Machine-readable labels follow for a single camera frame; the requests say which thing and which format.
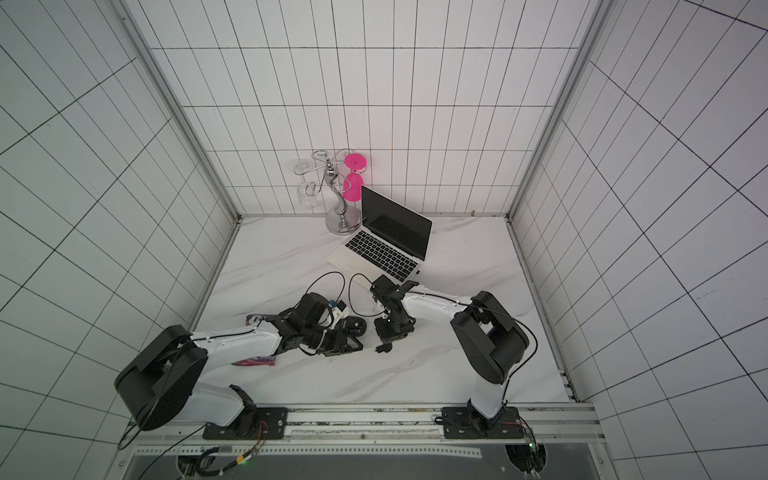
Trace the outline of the black wireless mouse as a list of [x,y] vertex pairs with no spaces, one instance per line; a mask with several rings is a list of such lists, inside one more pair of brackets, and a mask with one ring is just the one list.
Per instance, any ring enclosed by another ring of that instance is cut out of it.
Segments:
[[346,319],[347,333],[354,338],[359,338],[366,333],[367,322],[359,317],[348,317]]

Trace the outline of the silver laptop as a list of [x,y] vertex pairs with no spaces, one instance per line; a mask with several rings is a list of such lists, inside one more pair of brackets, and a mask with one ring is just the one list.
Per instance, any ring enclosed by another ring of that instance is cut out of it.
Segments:
[[426,260],[433,222],[364,186],[361,227],[327,257],[329,264],[360,282],[381,275],[401,284]]

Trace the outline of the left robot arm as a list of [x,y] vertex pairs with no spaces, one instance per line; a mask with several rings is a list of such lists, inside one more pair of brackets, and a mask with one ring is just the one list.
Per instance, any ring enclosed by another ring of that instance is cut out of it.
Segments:
[[165,328],[116,377],[114,387],[141,431],[203,423],[209,438],[246,439],[262,421],[239,386],[211,383],[214,372],[302,347],[338,356],[362,350],[364,319],[317,293],[276,315],[250,314],[243,327],[219,332]]

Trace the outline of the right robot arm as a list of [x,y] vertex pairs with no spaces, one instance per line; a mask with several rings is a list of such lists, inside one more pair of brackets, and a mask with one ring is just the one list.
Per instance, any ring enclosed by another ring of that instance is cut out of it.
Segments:
[[374,319],[381,340],[377,352],[390,352],[394,342],[414,332],[419,320],[448,323],[458,339],[475,372],[475,383],[466,405],[445,407],[435,418],[446,439],[534,441],[518,410],[509,409],[505,400],[511,376],[529,360],[525,352],[534,334],[493,294],[450,296],[412,280],[396,284],[385,275],[372,282],[370,293],[383,309]]

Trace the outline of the purple candy bag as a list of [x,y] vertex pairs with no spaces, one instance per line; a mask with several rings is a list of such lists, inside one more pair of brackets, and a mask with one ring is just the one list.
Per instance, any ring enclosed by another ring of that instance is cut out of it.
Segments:
[[240,366],[240,367],[274,366],[275,361],[276,361],[276,357],[274,355],[270,355],[270,356],[260,356],[260,357],[240,360],[237,362],[233,362],[232,365]]

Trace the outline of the chrome glass holder stand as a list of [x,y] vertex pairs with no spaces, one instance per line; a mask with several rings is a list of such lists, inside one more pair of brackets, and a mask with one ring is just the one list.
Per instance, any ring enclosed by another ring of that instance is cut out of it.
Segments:
[[357,232],[362,225],[359,209],[345,199],[345,181],[347,177],[339,169],[340,162],[326,150],[315,150],[311,158],[319,164],[316,170],[323,171],[323,183],[309,182],[304,187],[307,196],[318,196],[326,187],[336,197],[337,204],[326,213],[325,224],[328,231],[337,236],[349,236]]

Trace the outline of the clear wine glass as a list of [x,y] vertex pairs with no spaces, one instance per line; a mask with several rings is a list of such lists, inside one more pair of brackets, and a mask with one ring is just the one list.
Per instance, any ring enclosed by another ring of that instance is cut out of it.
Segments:
[[288,168],[296,177],[296,192],[300,204],[310,209],[315,208],[319,185],[314,167],[304,160],[295,159],[288,164]]

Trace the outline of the pink wine glass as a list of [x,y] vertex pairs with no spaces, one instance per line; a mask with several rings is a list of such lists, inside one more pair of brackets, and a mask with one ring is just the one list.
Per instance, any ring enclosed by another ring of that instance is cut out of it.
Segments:
[[348,173],[342,184],[342,196],[349,202],[359,202],[364,185],[362,173],[367,169],[368,161],[362,154],[350,153],[344,158],[343,165]]

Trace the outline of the aluminium mounting rail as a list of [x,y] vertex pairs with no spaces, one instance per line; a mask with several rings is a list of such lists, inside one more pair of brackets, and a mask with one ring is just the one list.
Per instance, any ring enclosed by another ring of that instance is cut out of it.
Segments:
[[485,445],[605,444],[607,439],[588,403],[514,403],[502,410],[492,431],[476,434],[459,404],[292,404],[261,406],[253,431],[227,438],[219,427],[168,424],[140,433],[129,429],[119,445],[130,451],[171,444],[233,451],[255,445]]

